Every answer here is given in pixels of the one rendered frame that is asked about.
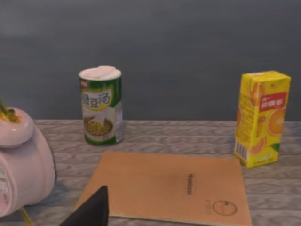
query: orange juice carton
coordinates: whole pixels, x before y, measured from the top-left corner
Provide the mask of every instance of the orange juice carton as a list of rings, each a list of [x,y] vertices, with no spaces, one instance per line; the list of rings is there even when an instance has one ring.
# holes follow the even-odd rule
[[[290,81],[276,71],[242,75],[234,156],[243,165],[278,160]]]

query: gray background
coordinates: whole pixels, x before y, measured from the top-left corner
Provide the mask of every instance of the gray background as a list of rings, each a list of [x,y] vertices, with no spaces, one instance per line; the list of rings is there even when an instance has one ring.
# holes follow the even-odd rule
[[[77,74],[123,72],[126,119],[234,120],[240,76],[293,78],[300,0],[0,0],[0,97],[35,119],[80,119]]]

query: table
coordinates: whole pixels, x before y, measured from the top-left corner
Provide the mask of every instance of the table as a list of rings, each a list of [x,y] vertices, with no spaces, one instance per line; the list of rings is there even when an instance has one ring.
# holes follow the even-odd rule
[[[51,195],[27,207],[35,226],[57,226],[72,211],[105,150],[232,157],[235,122],[127,121],[124,141],[91,146],[81,120],[36,120],[56,161],[57,183]],[[301,122],[286,122],[279,161],[242,167],[254,226],[301,226]],[[24,226],[19,213],[0,226]],[[168,222],[110,218],[109,226],[188,226]]]

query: barcode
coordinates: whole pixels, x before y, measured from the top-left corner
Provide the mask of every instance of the barcode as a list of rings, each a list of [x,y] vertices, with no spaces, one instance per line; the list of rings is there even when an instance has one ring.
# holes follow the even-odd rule
[[[235,153],[245,161],[248,161],[248,149],[242,146],[239,142],[235,141]]]

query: mung bean soup can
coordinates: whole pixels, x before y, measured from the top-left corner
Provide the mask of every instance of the mung bean soup can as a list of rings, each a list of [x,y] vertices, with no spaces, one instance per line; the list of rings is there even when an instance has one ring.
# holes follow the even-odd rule
[[[115,144],[123,138],[121,71],[111,66],[79,73],[85,139],[92,145]]]

